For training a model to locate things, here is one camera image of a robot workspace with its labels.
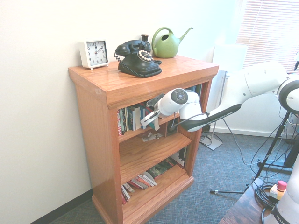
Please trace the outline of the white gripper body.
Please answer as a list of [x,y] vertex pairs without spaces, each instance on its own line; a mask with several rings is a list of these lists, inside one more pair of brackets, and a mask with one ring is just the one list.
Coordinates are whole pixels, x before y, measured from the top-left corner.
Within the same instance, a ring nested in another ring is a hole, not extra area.
[[160,111],[153,111],[150,114],[148,114],[147,116],[145,116],[143,119],[141,119],[141,124],[143,126],[147,126],[148,124],[150,124],[151,122],[154,123],[154,128],[155,129],[159,129],[160,126],[158,124],[158,117],[159,117]]

